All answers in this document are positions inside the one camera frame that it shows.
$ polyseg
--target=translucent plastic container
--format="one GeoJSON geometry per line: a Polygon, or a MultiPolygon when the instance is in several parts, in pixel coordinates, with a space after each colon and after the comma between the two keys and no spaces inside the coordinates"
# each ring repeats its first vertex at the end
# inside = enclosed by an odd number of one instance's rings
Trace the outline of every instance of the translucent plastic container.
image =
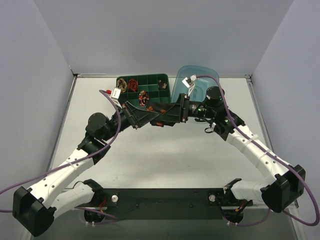
{"type": "MultiPolygon", "coordinates": [[[[202,67],[202,66],[184,66],[179,69],[176,76],[174,87],[172,91],[171,101],[175,103],[179,97],[180,93],[187,94],[188,88],[182,83],[182,80],[186,77],[192,75],[210,75],[216,77],[219,80],[219,75],[216,71],[202,67]]],[[[207,89],[213,86],[217,86],[216,82],[211,78],[198,78],[195,82],[195,88],[190,96],[190,101],[199,101],[202,102],[206,97],[207,89]]]]}

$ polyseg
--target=gray floor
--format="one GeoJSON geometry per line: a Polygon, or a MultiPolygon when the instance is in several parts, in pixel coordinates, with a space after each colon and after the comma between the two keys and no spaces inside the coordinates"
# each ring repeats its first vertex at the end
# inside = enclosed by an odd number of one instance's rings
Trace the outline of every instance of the gray floor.
{"type": "MultiPolygon", "coordinates": [[[[245,210],[243,223],[262,219],[265,209],[245,210]]],[[[73,210],[60,216],[50,229],[33,240],[295,240],[292,221],[284,214],[271,213],[269,219],[252,227],[227,226],[224,220],[126,220],[85,226],[83,213],[73,210]]]]}

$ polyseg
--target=green tray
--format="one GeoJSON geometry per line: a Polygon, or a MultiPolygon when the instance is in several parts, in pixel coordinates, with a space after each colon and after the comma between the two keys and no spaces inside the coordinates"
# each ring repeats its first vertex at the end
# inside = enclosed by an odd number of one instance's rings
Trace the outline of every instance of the green tray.
{"type": "Polygon", "coordinates": [[[119,79],[124,79],[127,84],[126,91],[120,94],[119,100],[121,102],[129,101],[133,106],[139,109],[145,109],[145,106],[139,105],[139,93],[141,91],[146,91],[149,96],[149,100],[152,100],[154,102],[171,102],[169,78],[167,74],[161,73],[148,75],[119,76],[115,81],[117,87],[119,79]],[[131,89],[128,90],[128,82],[131,79],[137,80],[137,92],[134,92],[131,89]],[[159,81],[164,81],[167,84],[165,90],[159,89],[159,81]]]}

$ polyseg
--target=white wall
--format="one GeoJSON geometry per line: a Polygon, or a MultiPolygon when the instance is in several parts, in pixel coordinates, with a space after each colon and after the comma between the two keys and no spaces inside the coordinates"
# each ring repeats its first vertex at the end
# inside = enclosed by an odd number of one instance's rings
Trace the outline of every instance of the white wall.
{"type": "MultiPolygon", "coordinates": [[[[33,0],[0,2],[0,189],[48,167],[73,75],[33,0]]],[[[12,209],[13,190],[0,196],[12,209]]],[[[0,213],[0,239],[22,226],[0,213]]]]}
{"type": "Polygon", "coordinates": [[[252,74],[293,0],[35,0],[74,73],[252,74]]]}
{"type": "MultiPolygon", "coordinates": [[[[253,74],[253,86],[277,155],[301,164],[306,182],[320,203],[320,1],[295,0],[253,74]]],[[[305,193],[303,219],[314,209],[305,193]]],[[[320,226],[306,227],[319,239],[320,226]]]]}

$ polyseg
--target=screw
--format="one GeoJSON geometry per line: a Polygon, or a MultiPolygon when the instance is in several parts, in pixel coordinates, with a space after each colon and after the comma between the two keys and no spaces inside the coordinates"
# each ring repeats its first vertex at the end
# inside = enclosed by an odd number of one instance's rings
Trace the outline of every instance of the screw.
{"type": "Polygon", "coordinates": [[[113,195],[112,197],[111,197],[111,201],[113,202],[113,203],[116,203],[116,202],[118,202],[118,196],[117,195],[113,195]]]}
{"type": "Polygon", "coordinates": [[[209,201],[210,201],[210,202],[215,202],[215,201],[216,201],[216,196],[213,195],[213,194],[211,194],[211,195],[209,196],[209,201]]]}

